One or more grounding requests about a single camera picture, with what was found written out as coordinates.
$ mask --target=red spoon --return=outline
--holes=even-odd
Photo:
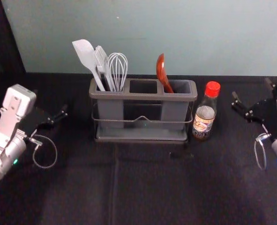
[[[158,80],[162,83],[167,93],[174,93],[170,83],[168,82],[166,72],[165,72],[165,55],[162,53],[159,55],[156,64],[156,74]]]

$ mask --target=black tablecloth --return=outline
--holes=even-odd
[[[59,151],[56,166],[38,169],[28,148],[0,181],[0,225],[277,225],[277,158],[266,141],[268,169],[257,167],[253,144],[262,128],[231,110],[233,90],[246,105],[270,97],[263,78],[176,78],[196,82],[198,102],[207,81],[221,83],[214,130],[205,142],[95,143],[90,77],[0,78],[0,106],[14,83],[38,89],[37,105],[50,113],[67,99],[75,103],[70,116],[49,133]],[[170,152],[179,157],[170,159]]]

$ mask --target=glass bottle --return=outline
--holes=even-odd
[[[211,127],[217,114],[217,97],[221,85],[210,81],[206,84],[205,95],[198,105],[193,123],[193,136],[206,140],[210,136]]]

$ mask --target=utensil holder compartment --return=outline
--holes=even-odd
[[[99,91],[90,83],[92,118],[98,141],[185,141],[192,121],[195,82],[170,80],[166,93],[157,79],[127,78],[121,92]]]

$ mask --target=cable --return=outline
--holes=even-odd
[[[256,157],[256,162],[257,162],[257,165],[258,167],[261,169],[261,170],[265,170],[266,169],[266,154],[265,154],[265,148],[264,148],[264,145],[262,143],[262,140],[263,139],[266,139],[267,137],[269,137],[270,135],[267,134],[267,133],[262,133],[262,134],[259,134],[255,141],[254,141],[254,153],[255,153],[255,157]],[[256,149],[256,145],[257,145],[257,142],[259,142],[259,144],[261,145],[262,147],[262,153],[263,153],[263,159],[264,159],[264,167],[261,166],[261,164],[259,163],[259,159],[258,159],[258,155],[257,155],[257,149]]]
[[[53,167],[53,166],[56,164],[56,162],[57,162],[58,151],[57,151],[56,145],[54,144],[54,142],[53,142],[50,138],[48,138],[48,137],[46,137],[46,136],[43,136],[43,135],[36,135],[36,134],[34,134],[34,136],[45,138],[45,139],[49,140],[49,141],[51,142],[51,144],[54,146],[54,149],[55,149],[55,159],[54,159],[54,162],[53,162],[51,165],[43,166],[43,165],[38,164],[38,162],[37,162],[36,159],[35,159],[35,154],[36,154],[36,152],[37,152],[38,149],[34,150],[34,152],[33,152],[33,154],[32,154],[32,159],[33,159],[33,162],[34,162],[34,164],[35,164],[36,166],[38,166],[38,167],[41,168],[41,169],[50,169],[50,168]]]

